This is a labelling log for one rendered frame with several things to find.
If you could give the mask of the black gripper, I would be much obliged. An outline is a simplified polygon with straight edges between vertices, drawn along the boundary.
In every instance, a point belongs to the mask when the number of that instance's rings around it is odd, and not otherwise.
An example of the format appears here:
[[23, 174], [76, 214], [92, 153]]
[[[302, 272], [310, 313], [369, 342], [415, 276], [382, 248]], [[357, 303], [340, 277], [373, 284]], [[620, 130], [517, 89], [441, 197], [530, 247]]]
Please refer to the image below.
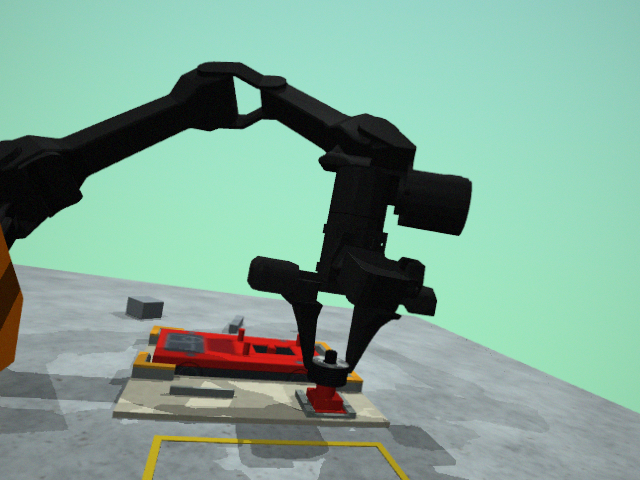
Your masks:
[[[356, 235], [354, 244], [370, 248], [373, 239], [387, 243], [388, 233], [383, 232], [384, 222], [349, 214], [329, 213], [324, 224], [324, 240], [320, 262], [315, 272], [299, 270], [299, 265], [285, 260], [257, 256], [251, 260], [247, 283], [253, 290], [281, 294], [292, 305], [297, 322], [303, 364], [310, 369], [315, 346], [317, 319], [323, 307], [317, 301], [318, 291], [345, 295], [338, 282], [325, 282], [322, 275], [327, 257], [342, 232]], [[403, 305], [409, 314], [434, 316], [437, 299], [432, 288], [422, 286], [417, 298], [403, 297]], [[372, 338], [387, 323], [400, 320], [402, 315], [385, 309], [354, 305], [345, 361], [352, 373]]]

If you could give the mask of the yellow rectangular outline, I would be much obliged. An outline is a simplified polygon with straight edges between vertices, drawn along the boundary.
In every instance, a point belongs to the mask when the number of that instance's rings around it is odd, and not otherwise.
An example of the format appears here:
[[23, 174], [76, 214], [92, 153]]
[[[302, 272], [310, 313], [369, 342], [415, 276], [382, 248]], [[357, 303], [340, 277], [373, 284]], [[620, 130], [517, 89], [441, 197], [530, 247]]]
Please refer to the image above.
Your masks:
[[313, 442], [313, 441], [282, 441], [273, 439], [233, 439], [233, 438], [196, 438], [193, 436], [155, 436], [148, 455], [148, 461], [143, 473], [142, 480], [152, 480], [155, 471], [155, 464], [160, 450], [161, 441], [177, 442], [210, 442], [223, 444], [270, 444], [270, 445], [317, 445], [317, 446], [364, 446], [377, 447], [385, 456], [387, 462], [395, 470], [401, 480], [410, 480], [403, 470], [390, 456], [381, 442]]

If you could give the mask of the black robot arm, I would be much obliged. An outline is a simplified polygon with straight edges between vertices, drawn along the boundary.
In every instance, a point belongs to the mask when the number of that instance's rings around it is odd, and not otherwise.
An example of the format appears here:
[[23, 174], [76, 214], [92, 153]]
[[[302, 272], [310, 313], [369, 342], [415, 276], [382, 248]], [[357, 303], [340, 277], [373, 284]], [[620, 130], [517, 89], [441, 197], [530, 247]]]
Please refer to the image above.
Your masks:
[[[233, 76], [260, 90], [262, 107], [239, 114]], [[73, 134], [0, 141], [0, 224], [8, 250], [78, 203], [80, 187], [91, 175], [189, 128], [245, 129], [260, 120], [277, 120], [326, 152], [318, 162], [336, 172], [329, 213], [385, 223], [391, 205], [399, 226], [462, 233], [472, 182], [413, 169], [417, 147], [392, 123], [367, 113], [343, 114], [284, 77], [263, 75], [243, 63], [209, 61], [183, 74], [169, 95]], [[347, 300], [365, 309], [394, 313], [403, 297], [418, 297], [423, 263], [388, 259], [385, 241], [373, 239], [366, 248], [355, 245], [355, 237], [341, 233], [323, 281], [338, 282]]]

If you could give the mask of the black wheel with white hub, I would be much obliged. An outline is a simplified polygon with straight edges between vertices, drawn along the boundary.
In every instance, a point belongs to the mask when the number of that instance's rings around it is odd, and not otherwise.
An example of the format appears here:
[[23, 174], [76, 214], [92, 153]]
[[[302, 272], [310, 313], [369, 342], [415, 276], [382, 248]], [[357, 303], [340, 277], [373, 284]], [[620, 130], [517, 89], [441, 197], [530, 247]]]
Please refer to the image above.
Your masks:
[[330, 388], [344, 387], [347, 383], [349, 363], [337, 358], [336, 364], [324, 362], [325, 355], [314, 355], [307, 378], [320, 386]]

